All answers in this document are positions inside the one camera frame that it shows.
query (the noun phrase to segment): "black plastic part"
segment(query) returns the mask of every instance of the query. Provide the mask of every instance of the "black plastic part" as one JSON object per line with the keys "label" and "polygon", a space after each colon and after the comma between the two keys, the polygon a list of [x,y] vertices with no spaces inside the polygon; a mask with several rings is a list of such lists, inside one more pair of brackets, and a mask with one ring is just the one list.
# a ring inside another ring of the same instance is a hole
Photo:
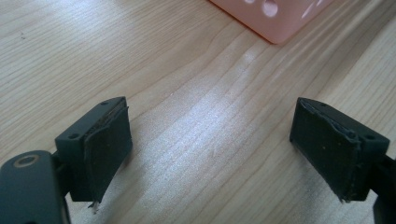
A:
{"label": "black plastic part", "polygon": [[290,141],[344,201],[364,201],[369,172],[385,159],[389,140],[321,102],[299,98]]}
{"label": "black plastic part", "polygon": [[396,207],[389,205],[384,198],[378,197],[374,204],[375,224],[396,223]]}
{"label": "black plastic part", "polygon": [[59,161],[72,172],[73,201],[101,202],[111,179],[132,150],[125,98],[97,105],[61,133],[55,143]]}
{"label": "black plastic part", "polygon": [[59,190],[61,191],[61,194],[63,196],[66,196],[66,194],[70,191],[73,185],[72,171],[70,169],[70,166],[68,166],[66,163],[61,162],[58,151],[52,154],[52,160],[55,168],[55,173],[58,176]]}
{"label": "black plastic part", "polygon": [[375,164],[369,176],[369,186],[382,203],[394,208],[396,216],[396,161],[386,157]]}
{"label": "black plastic part", "polygon": [[0,170],[0,223],[70,223],[50,153],[30,151]]}

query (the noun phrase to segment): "basket hole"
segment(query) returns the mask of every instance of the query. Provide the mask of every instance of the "basket hole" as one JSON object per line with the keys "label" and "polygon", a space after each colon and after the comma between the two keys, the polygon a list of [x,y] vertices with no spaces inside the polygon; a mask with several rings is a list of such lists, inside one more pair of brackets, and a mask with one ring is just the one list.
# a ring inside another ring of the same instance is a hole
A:
{"label": "basket hole", "polygon": [[267,17],[274,17],[277,14],[277,3],[274,0],[264,0],[262,3],[262,12]]}

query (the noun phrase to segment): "table surface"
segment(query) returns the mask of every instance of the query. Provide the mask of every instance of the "table surface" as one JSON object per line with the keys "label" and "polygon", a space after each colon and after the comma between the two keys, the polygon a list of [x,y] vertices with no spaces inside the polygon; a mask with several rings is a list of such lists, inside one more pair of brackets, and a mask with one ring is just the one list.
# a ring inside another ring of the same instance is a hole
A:
{"label": "table surface", "polygon": [[73,223],[373,223],[289,142],[297,97],[396,156],[396,2],[336,0],[284,45],[206,0],[2,0],[0,164],[126,96],[133,159]]}

